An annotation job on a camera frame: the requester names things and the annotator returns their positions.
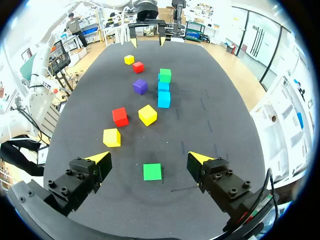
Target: yellow cube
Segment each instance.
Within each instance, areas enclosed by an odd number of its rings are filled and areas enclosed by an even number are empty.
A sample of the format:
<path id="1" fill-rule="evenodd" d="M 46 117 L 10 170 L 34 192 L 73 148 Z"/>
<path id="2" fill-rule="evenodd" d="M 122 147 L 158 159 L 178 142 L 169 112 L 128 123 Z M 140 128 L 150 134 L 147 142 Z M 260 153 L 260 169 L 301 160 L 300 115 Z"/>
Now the yellow cube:
<path id="1" fill-rule="evenodd" d="M 149 126 L 157 120 L 157 112 L 149 104 L 138 111 L 140 120 Z"/>
<path id="2" fill-rule="evenodd" d="M 133 64 L 135 62 L 135 57 L 132 55 L 125 56 L 124 62 L 128 65 Z"/>
<path id="3" fill-rule="evenodd" d="M 121 146 L 121 135 L 118 129 L 105 129 L 103 131 L 103 143 L 109 148 Z"/>

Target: blue cube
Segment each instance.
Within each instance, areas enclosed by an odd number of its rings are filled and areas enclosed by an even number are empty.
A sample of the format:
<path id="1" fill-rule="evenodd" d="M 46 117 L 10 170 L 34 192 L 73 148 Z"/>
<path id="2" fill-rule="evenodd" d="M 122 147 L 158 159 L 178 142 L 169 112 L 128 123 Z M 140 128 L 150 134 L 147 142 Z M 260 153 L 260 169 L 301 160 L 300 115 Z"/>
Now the blue cube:
<path id="1" fill-rule="evenodd" d="M 160 91 L 158 94 L 158 108 L 168 109 L 170 107 L 171 94 L 169 91 Z"/>
<path id="2" fill-rule="evenodd" d="M 158 95 L 159 92 L 169 92 L 170 91 L 170 84 L 167 82 L 158 82 Z"/>

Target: cube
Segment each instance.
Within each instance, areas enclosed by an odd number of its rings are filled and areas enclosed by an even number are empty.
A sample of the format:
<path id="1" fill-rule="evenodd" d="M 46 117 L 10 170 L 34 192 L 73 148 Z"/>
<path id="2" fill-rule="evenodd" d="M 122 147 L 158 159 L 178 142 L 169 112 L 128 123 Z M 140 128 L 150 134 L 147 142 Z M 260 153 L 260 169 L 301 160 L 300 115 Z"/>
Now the cube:
<path id="1" fill-rule="evenodd" d="M 149 126 L 157 120 L 157 112 L 149 104 L 138 111 L 140 120 L 144 125 Z"/>
<path id="2" fill-rule="evenodd" d="M 121 135 L 118 129 L 105 129 L 103 130 L 103 143 L 109 148 L 121 146 Z"/>
<path id="3" fill-rule="evenodd" d="M 162 179 L 161 163 L 143 164 L 143 180 L 153 181 Z"/>
<path id="4" fill-rule="evenodd" d="M 158 93 L 158 108 L 168 109 L 170 107 L 171 94 L 168 91 Z"/>
<path id="5" fill-rule="evenodd" d="M 160 68 L 159 81 L 162 83 L 171 83 L 171 69 Z"/>
<path id="6" fill-rule="evenodd" d="M 170 91 L 170 84 L 167 82 L 158 82 L 158 95 L 159 92 L 169 92 Z"/>
<path id="7" fill-rule="evenodd" d="M 135 62 L 132 64 L 133 71 L 136 74 L 142 73 L 145 70 L 145 65 L 142 62 Z"/>
<path id="8" fill-rule="evenodd" d="M 143 95 L 148 90 L 148 83 L 142 79 L 138 79 L 132 85 L 134 91 L 140 95 Z"/>
<path id="9" fill-rule="evenodd" d="M 112 110 L 112 117 L 117 127 L 123 127 L 129 124 L 126 109 L 124 107 Z"/>
<path id="10" fill-rule="evenodd" d="M 128 55 L 128 56 L 124 57 L 124 63 L 125 64 L 130 65 L 130 64 L 133 64 L 134 62 L 135 62 L 135 57 L 134 56 Z"/>

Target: black table surface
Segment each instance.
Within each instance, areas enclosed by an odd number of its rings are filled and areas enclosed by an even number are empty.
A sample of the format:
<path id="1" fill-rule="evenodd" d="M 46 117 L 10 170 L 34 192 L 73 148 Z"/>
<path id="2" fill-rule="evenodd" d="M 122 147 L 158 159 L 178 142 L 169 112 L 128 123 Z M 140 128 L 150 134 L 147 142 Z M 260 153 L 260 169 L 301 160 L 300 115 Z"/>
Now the black table surface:
<path id="1" fill-rule="evenodd" d="M 126 55 L 144 63 L 136 74 Z M 170 108 L 157 108 L 160 68 L 171 69 Z M 148 82 L 144 95 L 137 79 Z M 157 120 L 145 126 L 138 110 L 150 104 Z M 125 107 L 129 125 L 118 127 L 121 147 L 103 144 L 103 130 L 116 128 L 112 110 Z M 99 191 L 68 217 L 102 232 L 139 238 L 206 240 L 221 234 L 229 216 L 195 187 L 187 171 L 189 151 L 223 157 L 257 191 L 265 178 L 254 122 L 237 89 L 201 46 L 140 41 L 108 46 L 70 96 L 56 126 L 44 171 L 44 187 L 76 157 L 111 152 L 113 169 Z M 143 164 L 161 163 L 163 180 L 144 181 Z"/>

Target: white cabinet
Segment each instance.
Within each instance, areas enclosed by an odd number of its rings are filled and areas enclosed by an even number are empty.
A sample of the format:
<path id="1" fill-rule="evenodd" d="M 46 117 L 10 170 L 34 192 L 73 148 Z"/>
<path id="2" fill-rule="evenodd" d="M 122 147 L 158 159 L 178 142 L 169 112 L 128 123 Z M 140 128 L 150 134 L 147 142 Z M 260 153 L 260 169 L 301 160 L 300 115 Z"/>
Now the white cabinet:
<path id="1" fill-rule="evenodd" d="M 296 88 L 288 75 L 278 76 L 250 112 L 260 138 L 265 172 L 272 169 L 275 188 L 301 178 L 311 159 L 314 130 L 308 106 Z"/>

